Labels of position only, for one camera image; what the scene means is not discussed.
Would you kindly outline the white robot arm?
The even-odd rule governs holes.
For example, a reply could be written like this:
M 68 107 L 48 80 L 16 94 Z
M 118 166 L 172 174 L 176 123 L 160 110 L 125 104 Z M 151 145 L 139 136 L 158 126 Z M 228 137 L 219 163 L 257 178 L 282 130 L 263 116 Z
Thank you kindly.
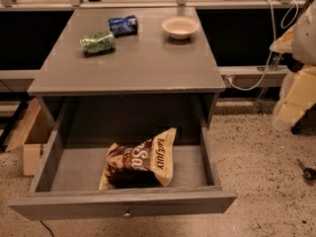
M 303 12 L 295 25 L 292 56 L 301 63 L 316 65 L 316 1 Z

